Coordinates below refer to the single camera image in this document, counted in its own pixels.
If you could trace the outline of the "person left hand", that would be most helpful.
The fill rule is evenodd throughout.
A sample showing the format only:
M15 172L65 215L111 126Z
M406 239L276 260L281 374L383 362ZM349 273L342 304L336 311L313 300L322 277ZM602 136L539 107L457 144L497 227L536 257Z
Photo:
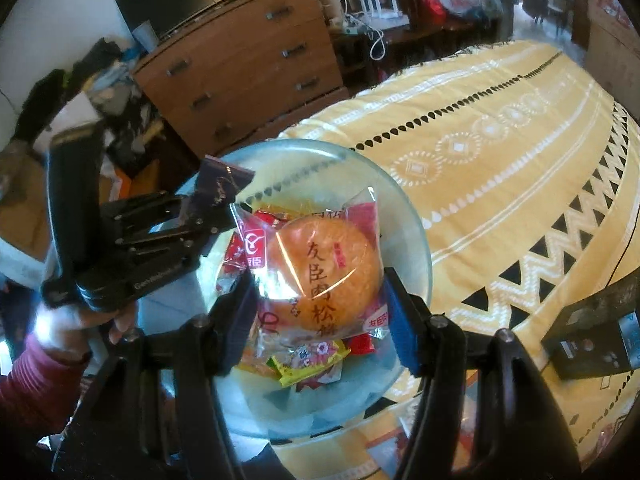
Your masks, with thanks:
M94 312L74 304L50 308L42 304L35 317L34 333L43 351L60 362L80 362L90 352L91 333L107 324L108 341L117 344L134 327L138 306L130 302L114 312Z

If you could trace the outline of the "red sleeve forearm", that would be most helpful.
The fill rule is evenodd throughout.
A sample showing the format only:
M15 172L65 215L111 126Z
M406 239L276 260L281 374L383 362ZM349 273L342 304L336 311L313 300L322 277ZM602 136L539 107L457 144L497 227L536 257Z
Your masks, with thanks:
M29 335L12 370L1 376L1 427L34 441L63 430L91 358L91 351L79 360L55 358Z

